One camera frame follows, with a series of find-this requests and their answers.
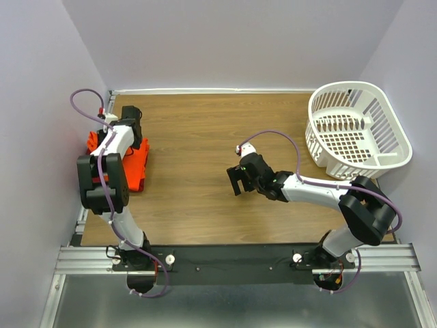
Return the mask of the orange t-shirt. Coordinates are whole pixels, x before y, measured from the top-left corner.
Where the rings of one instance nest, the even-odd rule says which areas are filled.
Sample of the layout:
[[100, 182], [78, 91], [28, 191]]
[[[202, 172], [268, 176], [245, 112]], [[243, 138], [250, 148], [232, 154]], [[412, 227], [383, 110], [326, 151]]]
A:
[[[100, 145], [106, 135], [103, 130], [90, 131], [87, 139], [87, 152], [91, 154]], [[128, 182], [129, 191], [142, 192], [146, 178], [147, 158], [150, 150], [150, 144], [147, 138], [144, 138], [138, 150], [129, 147], [127, 154], [124, 156], [122, 163]]]

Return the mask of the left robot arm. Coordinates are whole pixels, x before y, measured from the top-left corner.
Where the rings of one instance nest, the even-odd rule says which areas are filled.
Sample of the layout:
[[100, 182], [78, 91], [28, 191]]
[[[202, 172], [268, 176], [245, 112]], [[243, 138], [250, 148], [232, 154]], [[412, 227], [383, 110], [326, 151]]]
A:
[[150, 242], [128, 206], [130, 190], [123, 163], [129, 149], [141, 149], [141, 117], [141, 110], [134, 106], [123, 107], [120, 117], [100, 113], [105, 126], [98, 131], [100, 143], [76, 161], [83, 207], [106, 221], [118, 239], [112, 260], [136, 270], [148, 269], [153, 261]]

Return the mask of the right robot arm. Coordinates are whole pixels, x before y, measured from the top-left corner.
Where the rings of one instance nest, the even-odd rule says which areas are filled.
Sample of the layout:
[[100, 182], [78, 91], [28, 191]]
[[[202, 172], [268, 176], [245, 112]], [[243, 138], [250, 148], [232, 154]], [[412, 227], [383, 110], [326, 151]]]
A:
[[324, 268], [355, 247], [378, 246], [397, 215], [385, 194], [364, 176], [329, 182], [275, 172], [256, 152], [243, 156], [237, 166], [227, 169], [227, 175], [235, 195], [257, 191], [272, 201], [312, 203], [339, 211], [345, 225], [328, 231], [310, 252], [311, 260]]

